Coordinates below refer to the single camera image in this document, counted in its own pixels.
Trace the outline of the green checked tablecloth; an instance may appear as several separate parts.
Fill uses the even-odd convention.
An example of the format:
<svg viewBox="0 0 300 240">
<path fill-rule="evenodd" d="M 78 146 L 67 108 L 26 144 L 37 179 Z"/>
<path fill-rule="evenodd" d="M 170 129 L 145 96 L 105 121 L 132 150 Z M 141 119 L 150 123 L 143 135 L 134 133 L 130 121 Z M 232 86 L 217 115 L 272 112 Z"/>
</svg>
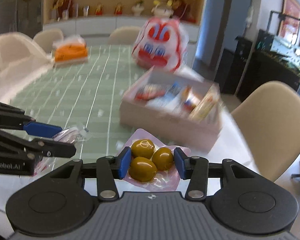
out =
<svg viewBox="0 0 300 240">
<path fill-rule="evenodd" d="M 76 146 L 75 157 L 91 162 L 116 155 L 135 131 L 120 125 L 119 107 L 125 91 L 144 72 L 132 59 L 130 46 L 93 46 L 88 62 L 48 71 L 11 105 L 38 122 L 62 128 L 84 125 L 89 140 Z"/>
</svg>

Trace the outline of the orange tissue box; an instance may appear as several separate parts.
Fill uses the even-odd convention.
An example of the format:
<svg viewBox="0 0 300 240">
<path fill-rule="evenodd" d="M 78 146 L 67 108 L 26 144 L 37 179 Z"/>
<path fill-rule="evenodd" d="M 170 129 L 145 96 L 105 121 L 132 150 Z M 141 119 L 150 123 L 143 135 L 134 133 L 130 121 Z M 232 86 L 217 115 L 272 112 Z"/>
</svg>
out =
<svg viewBox="0 0 300 240">
<path fill-rule="evenodd" d="M 89 58 L 89 49 L 85 39 L 80 35 L 71 35 L 53 42 L 53 60 L 55 65 L 85 62 Z"/>
</svg>

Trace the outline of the blue white snack tube pack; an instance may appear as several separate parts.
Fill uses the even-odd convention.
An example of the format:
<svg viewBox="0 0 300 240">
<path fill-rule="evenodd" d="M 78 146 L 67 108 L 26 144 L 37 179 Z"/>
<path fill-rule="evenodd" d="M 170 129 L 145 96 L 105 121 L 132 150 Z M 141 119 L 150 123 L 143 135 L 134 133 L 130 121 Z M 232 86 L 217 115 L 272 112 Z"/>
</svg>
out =
<svg viewBox="0 0 300 240">
<path fill-rule="evenodd" d="M 166 90 L 163 96 L 150 100 L 147 107 L 172 112 L 180 105 L 181 86 L 174 83 Z"/>
</svg>

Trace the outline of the cream chair right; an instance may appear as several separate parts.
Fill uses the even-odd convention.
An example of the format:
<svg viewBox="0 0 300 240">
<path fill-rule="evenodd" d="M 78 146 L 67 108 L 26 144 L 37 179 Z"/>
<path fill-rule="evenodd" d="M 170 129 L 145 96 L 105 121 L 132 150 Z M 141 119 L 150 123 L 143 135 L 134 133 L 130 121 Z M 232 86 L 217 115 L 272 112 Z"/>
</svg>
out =
<svg viewBox="0 0 300 240">
<path fill-rule="evenodd" d="M 265 178 L 277 180 L 300 155 L 300 96 L 285 83 L 261 85 L 231 115 Z"/>
</svg>

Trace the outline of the wooden display shelf cabinet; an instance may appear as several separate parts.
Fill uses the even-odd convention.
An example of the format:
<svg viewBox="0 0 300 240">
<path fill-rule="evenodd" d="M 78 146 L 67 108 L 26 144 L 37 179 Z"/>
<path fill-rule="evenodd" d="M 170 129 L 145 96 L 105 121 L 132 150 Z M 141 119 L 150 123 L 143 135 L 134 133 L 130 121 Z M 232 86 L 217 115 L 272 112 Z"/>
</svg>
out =
<svg viewBox="0 0 300 240">
<path fill-rule="evenodd" d="M 79 33 L 104 37 L 121 26 L 143 25 L 152 16 L 155 2 L 168 0 L 43 0 L 43 28 L 62 29 L 64 35 Z M 190 43 L 196 43 L 206 0 L 173 0 L 185 8 L 182 22 Z"/>
</svg>

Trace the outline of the green plums vacuum pack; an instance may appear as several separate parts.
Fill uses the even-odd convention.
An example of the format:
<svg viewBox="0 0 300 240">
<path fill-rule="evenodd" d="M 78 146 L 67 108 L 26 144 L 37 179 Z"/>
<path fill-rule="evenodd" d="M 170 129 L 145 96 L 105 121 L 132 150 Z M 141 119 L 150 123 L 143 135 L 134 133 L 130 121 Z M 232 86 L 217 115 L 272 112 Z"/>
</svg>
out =
<svg viewBox="0 0 300 240">
<path fill-rule="evenodd" d="M 125 161 L 124 181 L 147 191 L 175 191 L 180 176 L 175 166 L 174 150 L 178 145 L 166 145 L 151 133 L 138 128 L 128 139 L 115 141 L 117 154 L 125 147 L 131 154 Z"/>
</svg>

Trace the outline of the cream chair far middle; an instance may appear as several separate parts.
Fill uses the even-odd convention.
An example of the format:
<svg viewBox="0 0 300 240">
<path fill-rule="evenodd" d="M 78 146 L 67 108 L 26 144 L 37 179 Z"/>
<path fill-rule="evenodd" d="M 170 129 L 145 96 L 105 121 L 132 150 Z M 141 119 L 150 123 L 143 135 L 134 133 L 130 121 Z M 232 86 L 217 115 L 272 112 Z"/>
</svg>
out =
<svg viewBox="0 0 300 240">
<path fill-rule="evenodd" d="M 126 26 L 115 29 L 108 38 L 108 44 L 111 45 L 131 45 L 137 39 L 141 27 Z"/>
</svg>

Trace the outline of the red white snack bag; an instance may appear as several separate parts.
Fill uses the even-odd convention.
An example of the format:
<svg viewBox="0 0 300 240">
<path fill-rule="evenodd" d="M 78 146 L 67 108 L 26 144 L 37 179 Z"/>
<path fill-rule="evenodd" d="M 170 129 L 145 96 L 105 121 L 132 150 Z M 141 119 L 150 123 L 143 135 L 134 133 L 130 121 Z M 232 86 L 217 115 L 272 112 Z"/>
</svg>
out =
<svg viewBox="0 0 300 240">
<path fill-rule="evenodd" d="M 135 100 L 149 101 L 164 96 L 167 88 L 163 85 L 149 83 L 139 88 Z"/>
</svg>

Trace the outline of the cream chair far left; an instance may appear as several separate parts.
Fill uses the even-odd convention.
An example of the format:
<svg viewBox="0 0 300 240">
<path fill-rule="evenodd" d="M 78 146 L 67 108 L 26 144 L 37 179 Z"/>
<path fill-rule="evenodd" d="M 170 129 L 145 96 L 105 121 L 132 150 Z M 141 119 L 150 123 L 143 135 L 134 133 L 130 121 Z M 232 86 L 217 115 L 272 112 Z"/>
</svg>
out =
<svg viewBox="0 0 300 240">
<path fill-rule="evenodd" d="M 36 44 L 38 44 L 43 51 L 49 54 L 53 49 L 53 43 L 63 39 L 64 35 L 61 29 L 52 28 L 37 33 L 34 36 L 33 41 L 36 42 Z"/>
</svg>

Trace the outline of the long crispy rice bar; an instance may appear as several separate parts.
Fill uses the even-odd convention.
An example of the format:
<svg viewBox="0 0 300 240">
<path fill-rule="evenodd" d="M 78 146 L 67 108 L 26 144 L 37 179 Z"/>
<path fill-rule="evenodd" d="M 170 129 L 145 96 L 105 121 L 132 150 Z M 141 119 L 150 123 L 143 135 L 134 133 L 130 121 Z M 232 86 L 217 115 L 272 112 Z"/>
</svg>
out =
<svg viewBox="0 0 300 240">
<path fill-rule="evenodd" d="M 220 96 L 218 89 L 215 87 L 211 87 L 205 94 L 203 99 L 200 101 L 200 103 L 189 114 L 189 119 L 198 122 L 203 121 L 212 111 L 213 107 L 217 105 L 219 99 Z"/>
</svg>

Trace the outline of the red white bunny plush bag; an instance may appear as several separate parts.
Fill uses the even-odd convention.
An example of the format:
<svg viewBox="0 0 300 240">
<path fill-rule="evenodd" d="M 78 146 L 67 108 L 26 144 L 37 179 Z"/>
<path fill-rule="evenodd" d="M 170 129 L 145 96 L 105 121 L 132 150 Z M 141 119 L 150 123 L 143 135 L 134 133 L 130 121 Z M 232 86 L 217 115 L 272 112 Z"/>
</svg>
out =
<svg viewBox="0 0 300 240">
<path fill-rule="evenodd" d="M 177 18 L 151 17 L 142 26 L 132 57 L 144 68 L 175 72 L 184 63 L 189 35 Z"/>
</svg>

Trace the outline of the round cake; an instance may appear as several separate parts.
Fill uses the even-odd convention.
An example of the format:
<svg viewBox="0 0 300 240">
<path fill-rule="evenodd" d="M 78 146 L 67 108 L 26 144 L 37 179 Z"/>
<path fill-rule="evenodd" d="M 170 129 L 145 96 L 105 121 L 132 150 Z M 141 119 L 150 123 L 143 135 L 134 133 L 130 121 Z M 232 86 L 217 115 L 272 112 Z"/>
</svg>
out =
<svg viewBox="0 0 300 240">
<path fill-rule="evenodd" d="M 181 91 L 182 106 L 183 109 L 187 110 L 188 112 L 193 111 L 199 105 L 202 99 L 203 96 L 195 92 L 190 86 L 186 86 Z"/>
</svg>

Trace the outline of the cream chair left near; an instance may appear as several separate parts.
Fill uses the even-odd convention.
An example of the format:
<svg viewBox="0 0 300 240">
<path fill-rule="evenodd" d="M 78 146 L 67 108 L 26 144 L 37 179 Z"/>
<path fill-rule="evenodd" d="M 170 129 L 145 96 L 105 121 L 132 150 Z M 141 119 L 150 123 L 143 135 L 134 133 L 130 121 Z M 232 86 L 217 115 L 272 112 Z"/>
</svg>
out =
<svg viewBox="0 0 300 240">
<path fill-rule="evenodd" d="M 0 97 L 12 88 L 27 85 L 52 68 L 45 51 L 27 35 L 0 35 Z"/>
</svg>

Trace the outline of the cream chair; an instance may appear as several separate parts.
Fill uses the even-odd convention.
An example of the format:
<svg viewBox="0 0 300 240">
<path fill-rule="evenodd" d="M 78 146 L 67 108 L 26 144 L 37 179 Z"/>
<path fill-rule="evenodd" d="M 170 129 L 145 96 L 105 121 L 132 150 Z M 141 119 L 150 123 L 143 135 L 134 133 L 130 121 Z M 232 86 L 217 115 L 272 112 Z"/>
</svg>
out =
<svg viewBox="0 0 300 240">
<path fill-rule="evenodd" d="M 131 45 L 137 39 L 141 27 L 126 26 L 115 29 L 108 38 L 108 44 L 111 45 Z"/>
<path fill-rule="evenodd" d="M 300 155 L 300 96 L 285 83 L 261 85 L 231 115 L 265 178 L 277 180 Z"/>
<path fill-rule="evenodd" d="M 0 35 L 0 97 L 12 88 L 27 85 L 52 68 L 45 51 L 27 35 Z"/>
<path fill-rule="evenodd" d="M 34 36 L 33 41 L 36 42 L 36 44 L 38 44 L 43 51 L 49 54 L 53 49 L 53 43 L 63 39 L 64 35 L 61 29 L 52 28 L 37 33 Z"/>
</svg>

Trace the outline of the pink cardboard gift box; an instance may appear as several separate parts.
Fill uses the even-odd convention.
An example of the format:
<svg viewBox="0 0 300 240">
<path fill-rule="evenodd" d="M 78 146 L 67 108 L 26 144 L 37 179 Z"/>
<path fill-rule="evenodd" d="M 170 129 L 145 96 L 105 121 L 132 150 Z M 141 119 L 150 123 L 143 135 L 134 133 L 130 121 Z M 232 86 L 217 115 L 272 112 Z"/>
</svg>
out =
<svg viewBox="0 0 300 240">
<path fill-rule="evenodd" d="M 205 119 L 194 120 L 183 107 L 180 96 L 169 103 L 162 104 L 136 100 L 138 90 L 148 84 L 162 85 L 167 88 L 173 85 L 179 85 L 181 88 L 190 87 L 201 96 L 206 96 L 211 90 L 219 91 L 218 86 L 212 81 L 198 79 L 186 72 L 174 74 L 152 68 L 125 92 L 119 109 L 119 119 L 123 125 L 142 128 L 180 146 L 209 152 L 223 126 L 219 104 L 213 106 Z"/>
</svg>

